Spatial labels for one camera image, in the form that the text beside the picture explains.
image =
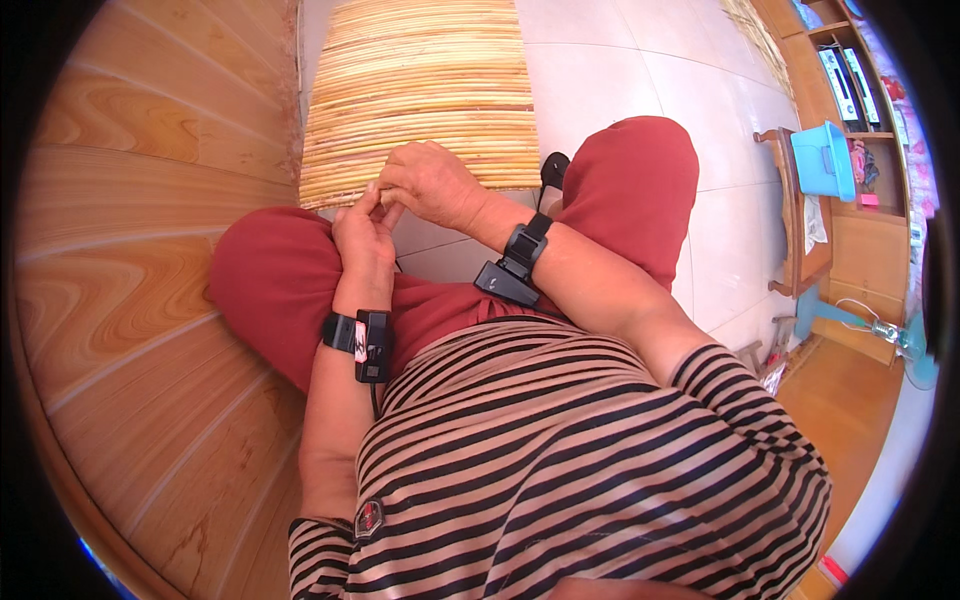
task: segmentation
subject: striped shirt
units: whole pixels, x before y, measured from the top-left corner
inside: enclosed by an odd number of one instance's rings
[[[290,526],[291,595],[537,598],[563,577],[780,598],[831,483],[743,364],[704,346],[661,388],[623,341],[505,317],[421,351],[356,462],[361,519]]]

